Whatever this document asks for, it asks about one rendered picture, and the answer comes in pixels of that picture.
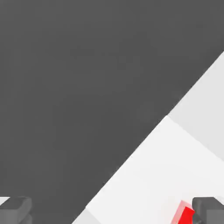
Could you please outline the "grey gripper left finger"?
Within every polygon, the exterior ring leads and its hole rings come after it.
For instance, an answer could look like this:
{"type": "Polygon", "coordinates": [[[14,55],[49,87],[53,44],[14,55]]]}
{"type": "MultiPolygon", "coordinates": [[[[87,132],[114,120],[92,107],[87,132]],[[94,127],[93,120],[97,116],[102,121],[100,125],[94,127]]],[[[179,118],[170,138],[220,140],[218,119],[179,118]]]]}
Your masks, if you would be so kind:
{"type": "Polygon", "coordinates": [[[32,199],[10,197],[0,205],[0,224],[32,224],[32,199]]]}

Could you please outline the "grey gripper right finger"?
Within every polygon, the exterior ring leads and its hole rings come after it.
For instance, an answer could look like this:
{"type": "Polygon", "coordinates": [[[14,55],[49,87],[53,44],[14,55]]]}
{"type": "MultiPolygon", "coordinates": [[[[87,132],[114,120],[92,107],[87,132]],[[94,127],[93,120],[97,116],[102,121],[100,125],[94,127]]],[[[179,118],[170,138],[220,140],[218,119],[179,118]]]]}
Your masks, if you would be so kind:
{"type": "Polygon", "coordinates": [[[224,205],[214,197],[194,197],[192,224],[224,224],[224,205]]]}

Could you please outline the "small red cube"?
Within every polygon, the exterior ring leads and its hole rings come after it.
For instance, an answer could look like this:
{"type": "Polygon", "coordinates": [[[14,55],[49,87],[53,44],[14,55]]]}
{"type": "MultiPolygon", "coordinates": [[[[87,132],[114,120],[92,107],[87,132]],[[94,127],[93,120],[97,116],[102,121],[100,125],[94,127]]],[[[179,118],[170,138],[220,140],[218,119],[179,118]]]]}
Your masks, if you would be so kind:
{"type": "Polygon", "coordinates": [[[189,203],[181,200],[173,216],[171,224],[193,224],[194,213],[195,211],[192,206],[189,203]]]}

